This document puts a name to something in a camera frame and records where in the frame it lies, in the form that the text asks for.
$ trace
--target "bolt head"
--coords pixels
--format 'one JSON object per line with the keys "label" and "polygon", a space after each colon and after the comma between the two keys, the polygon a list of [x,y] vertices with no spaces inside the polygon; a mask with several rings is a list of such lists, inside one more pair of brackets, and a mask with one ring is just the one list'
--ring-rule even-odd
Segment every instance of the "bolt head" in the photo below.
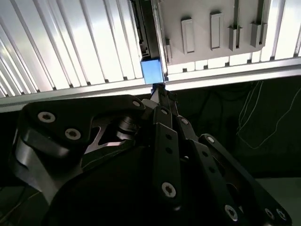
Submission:
{"label": "bolt head", "polygon": [[161,109],[161,112],[162,112],[163,114],[168,114],[168,112],[165,111],[164,109]]}
{"label": "bolt head", "polygon": [[65,136],[70,140],[78,140],[81,137],[80,132],[77,129],[67,129]]}
{"label": "bolt head", "polygon": [[283,220],[286,220],[286,215],[280,209],[276,209],[276,211]]}
{"label": "bolt head", "polygon": [[233,220],[238,221],[238,214],[236,213],[235,209],[230,205],[225,205],[225,211],[227,215]]}
{"label": "bolt head", "polygon": [[133,101],[133,105],[137,106],[137,107],[140,107],[140,103],[137,102],[137,101]]}
{"label": "bolt head", "polygon": [[182,121],[185,125],[188,125],[188,124],[189,124],[189,122],[188,122],[186,119],[184,119],[184,118],[182,118],[181,121]]}
{"label": "bolt head", "polygon": [[207,140],[209,140],[209,142],[212,143],[212,144],[214,143],[214,140],[213,140],[212,137],[207,137]]}
{"label": "bolt head", "polygon": [[55,116],[54,116],[54,114],[52,114],[50,112],[40,112],[38,114],[38,119],[41,122],[51,123],[51,122],[55,121]]}
{"label": "bolt head", "polygon": [[176,190],[174,186],[168,182],[164,182],[161,186],[163,193],[168,198],[174,198],[176,195]]}

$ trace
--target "cable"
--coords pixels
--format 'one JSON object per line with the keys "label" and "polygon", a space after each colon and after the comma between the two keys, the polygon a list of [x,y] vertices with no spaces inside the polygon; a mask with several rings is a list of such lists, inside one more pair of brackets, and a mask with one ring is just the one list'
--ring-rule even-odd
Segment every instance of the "cable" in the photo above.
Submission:
{"label": "cable", "polygon": [[108,155],[111,155],[111,154],[114,154],[114,153],[118,153],[118,152],[122,152],[121,150],[118,150],[118,151],[114,151],[114,152],[111,152],[111,153],[108,153],[108,154],[105,154],[104,156],[98,158],[98,159],[94,159],[92,160],[91,162],[88,162],[85,166],[82,167],[82,169],[86,168],[88,165],[90,165],[91,163],[95,162],[95,161],[98,161],[98,160],[101,160],[102,158],[108,156]]}
{"label": "cable", "polygon": [[246,142],[241,136],[238,135],[238,137],[246,144],[248,145],[250,148],[252,149],[258,149],[261,147],[261,145],[264,144],[264,142],[266,142],[271,136],[273,136],[276,132],[277,132],[277,129],[278,129],[278,124],[280,123],[280,121],[291,111],[292,107],[293,107],[293,104],[295,102],[295,99],[297,97],[297,95],[299,94],[299,92],[301,91],[301,87],[299,88],[299,90],[296,92],[295,96],[293,97],[293,100],[291,102],[291,105],[290,105],[290,108],[279,118],[279,120],[277,121],[276,123],[276,126],[275,126],[275,130],[274,132],[272,132],[270,135],[268,135],[257,147],[252,147],[251,145],[248,144],[248,142]]}
{"label": "cable", "polygon": [[248,123],[248,121],[250,120],[250,118],[251,118],[251,116],[252,116],[252,114],[253,114],[253,112],[254,112],[254,110],[255,110],[255,108],[256,108],[256,106],[257,106],[257,104],[258,104],[258,100],[259,100],[259,97],[260,97],[260,93],[261,93],[261,89],[262,89],[262,85],[263,85],[263,82],[260,84],[260,88],[259,88],[259,92],[258,92],[258,96],[257,96],[257,99],[256,99],[256,103],[255,103],[255,105],[254,105],[254,107],[253,107],[253,110],[251,111],[251,113],[250,113],[250,115],[249,115],[249,117],[248,117],[248,119],[246,120],[246,122],[240,127],[240,129],[239,129],[239,131],[237,132],[237,135],[239,134],[239,132],[242,130],[242,128],[243,127],[245,127],[245,125]]}
{"label": "cable", "polygon": [[[247,109],[248,109],[249,103],[250,103],[250,101],[251,101],[251,99],[252,99],[253,93],[254,93],[255,89],[257,88],[258,84],[259,84],[259,82],[256,83],[256,85],[255,85],[254,89],[252,90],[252,92],[251,92],[251,91],[250,91],[251,93],[249,92],[248,96],[249,96],[250,94],[251,94],[251,96],[250,96],[249,99],[248,99],[248,97],[246,98],[244,107],[243,107],[243,109],[241,110],[241,112],[240,112],[240,114],[239,114],[239,118],[238,118],[238,130],[241,128],[241,123],[242,123],[242,121],[243,121],[243,119],[244,119],[244,117],[245,117],[245,115],[246,115],[246,111],[247,111]],[[243,112],[244,108],[245,108],[244,115],[243,115],[242,118],[240,118],[241,113]]]}
{"label": "cable", "polygon": [[23,202],[19,202],[15,207],[13,207],[5,216],[3,216],[0,219],[0,224],[5,223],[7,221],[7,218],[19,207],[21,206],[23,203],[27,202],[28,200],[30,200],[31,198],[33,198],[34,196],[36,196],[37,194],[39,194],[40,192],[36,192],[35,194],[29,196],[27,199],[25,199]]}

